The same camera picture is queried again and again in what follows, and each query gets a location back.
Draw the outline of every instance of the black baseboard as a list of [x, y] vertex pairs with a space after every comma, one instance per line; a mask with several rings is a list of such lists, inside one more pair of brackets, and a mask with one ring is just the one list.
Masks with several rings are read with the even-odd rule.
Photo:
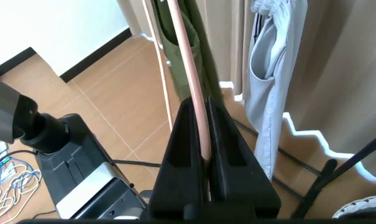
[[[77, 63], [75, 66], [71, 67], [71, 69], [67, 70], [64, 74], [60, 75], [61, 79], [64, 82], [69, 82], [73, 78], [75, 78], [78, 74], [82, 71], [90, 67], [96, 61], [101, 59], [101, 57], [105, 56], [111, 50], [115, 49], [118, 45], [123, 43], [125, 40], [132, 36], [130, 28], [126, 29], [125, 31], [121, 32], [109, 42], [104, 44], [99, 49], [95, 50], [89, 56], [84, 58], [82, 61]], [[0, 76], [7, 73], [11, 69], [18, 66], [20, 63], [26, 61], [31, 56], [35, 55], [36, 51], [33, 48], [29, 47], [28, 49], [24, 50], [23, 52], [17, 54], [15, 57], [9, 59], [7, 62], [4, 62], [0, 65]]]
[[132, 34], [129, 28], [121, 32], [98, 50], [95, 50], [92, 54], [84, 58], [81, 62], [71, 67], [71, 69], [67, 70], [64, 74], [60, 75], [61, 79], [64, 82], [69, 82], [131, 36]]
[[35, 55], [36, 51], [33, 48], [29, 47], [28, 49], [22, 51], [21, 53], [17, 54], [15, 57], [9, 59], [8, 61], [2, 63], [0, 65], [0, 76], [7, 73], [11, 69], [18, 66], [20, 63], [26, 61], [31, 56]]

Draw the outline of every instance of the clothes hanger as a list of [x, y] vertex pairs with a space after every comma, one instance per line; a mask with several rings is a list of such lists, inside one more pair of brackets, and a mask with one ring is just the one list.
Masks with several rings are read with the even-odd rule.
[[[178, 45], [180, 46], [181, 56], [183, 65], [185, 68], [186, 76], [188, 78], [189, 89], [192, 96], [193, 107], [195, 109], [196, 120], [198, 124], [199, 131], [199, 141], [200, 141], [200, 151], [201, 157], [204, 159], [204, 163], [208, 164], [211, 157], [211, 147], [210, 147], [210, 135], [209, 135], [209, 125], [207, 120], [206, 108], [204, 105], [203, 93], [201, 92], [200, 82], [198, 78], [198, 73], [195, 67], [195, 61], [193, 60], [192, 52], [190, 50], [190, 44], [188, 41], [188, 36], [186, 34], [185, 25], [183, 24], [180, 8], [177, 0], [167, 0], [168, 8], [170, 9], [170, 15], [175, 28], [175, 33], [177, 35]], [[162, 63], [162, 58], [160, 55], [160, 50], [155, 36], [154, 27], [152, 21], [150, 20], [149, 10], [147, 7], [146, 0], [142, 0], [144, 5], [146, 18], [149, 22], [150, 32], [154, 37], [154, 44], [156, 48], [157, 58], [160, 66], [160, 73], [162, 76], [163, 91], [165, 95], [167, 115], [169, 122], [172, 123], [172, 116], [170, 111], [170, 102], [168, 99], [167, 84], [165, 83], [164, 68]]]

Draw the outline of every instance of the beige curtain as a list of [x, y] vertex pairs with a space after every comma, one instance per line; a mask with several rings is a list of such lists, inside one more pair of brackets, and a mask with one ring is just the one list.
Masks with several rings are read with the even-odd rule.
[[[196, 1], [219, 79], [240, 95], [247, 91], [251, 0]], [[118, 2], [132, 33], [150, 36], [142, 2]], [[308, 0], [285, 111], [297, 130], [320, 130], [336, 152], [356, 153], [376, 137], [376, 1]], [[364, 166], [376, 175], [376, 153]]]

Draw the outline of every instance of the olive green garment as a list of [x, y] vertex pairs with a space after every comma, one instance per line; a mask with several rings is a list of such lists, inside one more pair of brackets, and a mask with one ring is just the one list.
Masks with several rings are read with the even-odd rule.
[[[154, 7], [163, 50], [171, 63], [170, 73], [174, 82], [175, 91], [180, 100], [184, 100], [190, 96], [190, 89], [167, 0], [151, 1]], [[203, 96], [205, 98], [211, 96], [217, 101], [222, 102], [222, 94], [213, 56], [208, 45], [207, 36], [196, 1], [178, 0], [178, 5], [188, 35], [193, 59], [195, 60]]]

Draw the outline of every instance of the floor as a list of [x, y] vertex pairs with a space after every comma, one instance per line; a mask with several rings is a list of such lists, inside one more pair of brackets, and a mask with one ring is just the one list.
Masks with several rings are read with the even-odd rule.
[[[56, 117], [68, 113], [80, 114], [113, 159], [161, 162], [170, 130], [155, 49], [153, 43], [143, 37], [132, 37], [125, 41], [68, 83], [58, 78], [38, 55], [2, 76], [1, 80], [33, 98], [42, 113]], [[180, 102], [169, 74], [167, 83], [175, 117]], [[223, 90], [223, 93], [231, 116], [249, 126], [244, 107], [232, 100], [232, 91]], [[322, 152], [317, 138], [294, 136], [292, 128], [286, 121], [283, 122], [281, 147], [315, 168], [322, 169], [329, 157]], [[256, 139], [243, 130], [241, 133], [254, 150]], [[16, 141], [11, 145], [11, 150], [17, 149], [27, 147]], [[30, 154], [18, 154], [16, 157], [37, 168], [35, 159]], [[119, 167], [135, 184], [137, 191], [153, 188], [157, 168], [129, 165]], [[369, 184], [354, 169], [346, 175], [347, 178], [339, 179], [336, 184], [331, 184], [324, 190], [308, 212], [308, 218], [329, 218], [345, 203], [376, 194], [376, 184]], [[283, 156], [278, 157], [275, 176], [302, 195], [315, 179], [315, 176]], [[361, 190], [352, 189], [352, 181], [356, 181]], [[279, 218], [288, 218], [299, 201], [279, 186], [273, 186], [282, 200]], [[15, 216], [19, 206], [1, 217], [0, 223]], [[54, 210], [54, 206], [45, 182], [42, 182], [13, 222], [51, 210]], [[52, 213], [41, 218], [57, 217], [56, 213]]]

